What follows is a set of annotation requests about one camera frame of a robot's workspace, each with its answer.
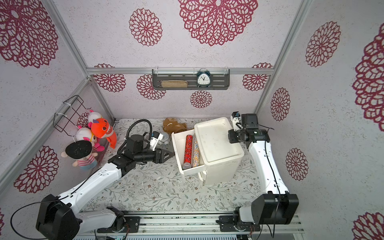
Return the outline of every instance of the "stuffed toy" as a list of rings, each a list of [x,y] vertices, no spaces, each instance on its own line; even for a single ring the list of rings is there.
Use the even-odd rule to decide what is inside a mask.
[[[168,134],[184,132],[187,130],[187,124],[178,123],[174,118],[166,118],[163,122],[163,130]]]
[[[118,138],[106,119],[98,118],[92,120],[91,131],[98,138],[107,138],[111,148],[114,149],[116,147]]]
[[[105,147],[99,144],[99,139],[92,133],[92,131],[89,128],[82,127],[82,126],[77,126],[77,127],[79,128],[79,130],[76,133],[77,140],[90,141],[92,144],[92,151],[95,151],[95,152],[104,151]]]
[[[92,153],[92,144],[87,140],[80,140],[73,142],[65,148],[65,151],[61,153],[62,157],[70,156],[76,161],[72,166],[79,166],[81,170],[89,170],[97,166],[95,157],[98,154]]]
[[[98,112],[94,112],[93,110],[90,110],[90,114],[88,115],[88,127],[91,128],[93,120],[102,118],[101,114]]]

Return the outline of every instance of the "red glitter tube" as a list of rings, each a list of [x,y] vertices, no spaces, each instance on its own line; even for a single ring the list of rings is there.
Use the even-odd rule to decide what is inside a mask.
[[[185,139],[185,153],[184,153],[184,164],[182,169],[186,170],[192,167],[191,160],[192,160],[192,135],[187,135]]]

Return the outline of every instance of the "black wire rack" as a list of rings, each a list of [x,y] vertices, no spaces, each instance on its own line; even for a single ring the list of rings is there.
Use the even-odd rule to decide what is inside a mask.
[[[70,101],[70,100],[72,100],[73,98],[76,98],[74,101],[73,101],[73,103],[72,104],[70,104],[68,101]],[[75,102],[76,101],[78,101],[79,103],[80,103],[80,105],[75,109],[75,108],[73,108],[73,104],[75,104]],[[84,100],[79,96],[79,95],[74,95],[74,96],[72,96],[72,97],[70,97],[70,98],[68,98],[67,100],[65,100],[63,103],[66,103],[66,104],[68,104],[71,108],[72,108],[72,110],[74,111],[74,113],[72,114],[72,116],[70,117],[70,118],[68,118],[67,117],[67,115],[65,115],[65,114],[62,114],[62,113],[55,113],[54,114],[54,116],[53,116],[53,122],[52,122],[52,125],[53,125],[53,127],[54,128],[56,128],[56,130],[58,130],[59,132],[65,132],[65,134],[67,134],[68,136],[70,136],[70,137],[74,137],[75,135],[70,135],[70,134],[68,134],[68,132],[66,131],[66,127],[67,127],[67,125],[69,124],[69,123],[71,123],[73,126],[77,126],[77,124],[75,124],[73,121],[72,121],[72,118],[77,114],[78,115],[78,117],[80,117],[81,115],[79,114],[79,109],[81,108],[81,107],[83,107],[84,108],[84,110],[89,110],[89,109],[91,109],[91,108],[86,108],[85,106],[84,106]],[[55,123],[55,121],[56,121],[56,116],[57,115],[62,115],[63,117],[65,117],[68,121],[65,123],[65,125],[64,125],[64,127],[61,127],[61,126],[59,126],[59,122],[60,121],[58,121],[58,122],[56,122]]]

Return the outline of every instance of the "small alarm clock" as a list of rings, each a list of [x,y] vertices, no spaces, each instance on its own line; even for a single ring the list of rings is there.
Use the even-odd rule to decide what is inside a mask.
[[[198,87],[209,87],[211,84],[211,77],[208,71],[197,73],[197,86]]]

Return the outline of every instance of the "white plastic drawer unit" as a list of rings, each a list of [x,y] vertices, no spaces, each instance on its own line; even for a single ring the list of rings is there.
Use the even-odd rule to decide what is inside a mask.
[[[198,123],[192,130],[172,133],[172,143],[182,176],[199,173],[199,178],[204,179],[205,185],[230,181],[244,156],[240,143],[229,142],[228,130],[230,129],[232,126],[227,118],[218,118]],[[182,170],[185,139],[187,135],[194,134],[200,149],[200,165]]]
[[[184,132],[179,132],[179,133],[172,133],[172,144],[173,144],[173,149],[175,151],[175,156],[176,156],[176,161],[177,161],[177,166],[179,167],[179,171],[181,173],[182,177],[192,175],[192,174],[197,174],[198,172],[204,171],[205,166],[202,161],[201,155],[200,155],[200,164],[197,167],[193,167],[187,170],[183,170],[181,166],[183,166],[184,163],[184,153],[185,153],[185,142],[187,135],[194,135],[195,130],[188,130]]]

